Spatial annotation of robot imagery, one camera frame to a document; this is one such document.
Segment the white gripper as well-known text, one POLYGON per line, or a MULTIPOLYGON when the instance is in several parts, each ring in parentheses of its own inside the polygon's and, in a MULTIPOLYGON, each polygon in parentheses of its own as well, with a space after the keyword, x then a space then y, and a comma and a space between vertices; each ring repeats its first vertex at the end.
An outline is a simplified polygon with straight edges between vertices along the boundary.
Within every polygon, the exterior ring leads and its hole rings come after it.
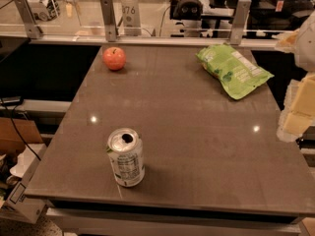
MULTIPOLYGON (((295 65, 307 72, 315 72, 315 12, 299 30, 278 35, 277 50, 293 52, 295 65)), ((315 119, 315 74, 299 83, 296 95, 284 119, 283 129, 294 135, 303 134, 315 119)))

